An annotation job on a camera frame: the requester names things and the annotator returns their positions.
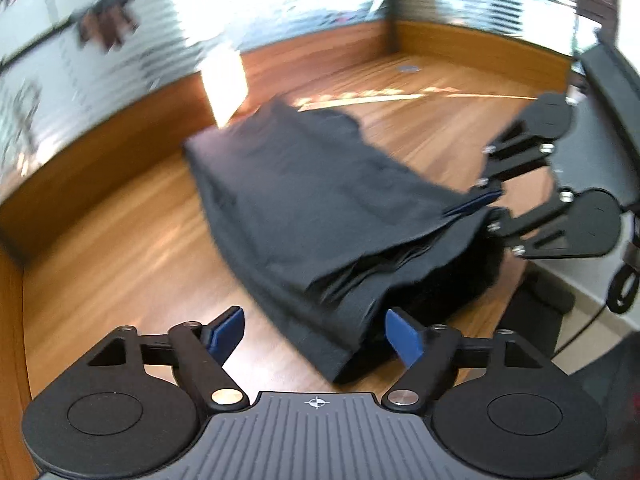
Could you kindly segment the dark grey garment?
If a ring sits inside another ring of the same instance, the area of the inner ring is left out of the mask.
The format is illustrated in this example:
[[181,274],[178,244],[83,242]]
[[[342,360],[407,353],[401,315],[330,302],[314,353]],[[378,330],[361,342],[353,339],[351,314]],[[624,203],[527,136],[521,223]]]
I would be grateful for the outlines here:
[[194,134],[184,154],[221,257],[334,384],[390,357],[388,309],[445,322],[497,277],[491,209],[454,214],[459,193],[367,143],[339,110],[273,100]]

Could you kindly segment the grey desk grommet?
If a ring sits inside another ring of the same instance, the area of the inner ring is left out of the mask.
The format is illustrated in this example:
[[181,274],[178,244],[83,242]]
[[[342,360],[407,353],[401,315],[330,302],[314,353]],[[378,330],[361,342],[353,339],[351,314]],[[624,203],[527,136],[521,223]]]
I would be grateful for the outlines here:
[[415,65],[401,65],[398,67],[401,73],[414,74],[420,72],[420,67]]

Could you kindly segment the wooden desk partition panel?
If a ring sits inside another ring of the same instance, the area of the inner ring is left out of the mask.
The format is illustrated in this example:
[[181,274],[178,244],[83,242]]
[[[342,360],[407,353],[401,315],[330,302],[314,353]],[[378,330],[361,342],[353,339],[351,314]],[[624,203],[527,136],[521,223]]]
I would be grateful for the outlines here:
[[[560,91],[572,59],[524,40],[429,22],[373,22],[314,32],[250,50],[241,114],[274,96],[394,53],[434,56]],[[189,75],[125,107],[46,162],[1,205],[1,246],[25,263],[116,188],[213,125],[200,76]]]

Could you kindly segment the frosted striped glass screen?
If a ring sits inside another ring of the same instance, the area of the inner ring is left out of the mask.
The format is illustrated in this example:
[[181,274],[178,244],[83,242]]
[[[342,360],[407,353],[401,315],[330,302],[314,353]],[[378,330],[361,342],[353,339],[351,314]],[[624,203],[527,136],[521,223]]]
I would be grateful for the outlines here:
[[218,44],[246,52],[400,18],[464,26],[562,54],[617,27],[616,0],[1,0],[1,189],[92,127],[195,73]]

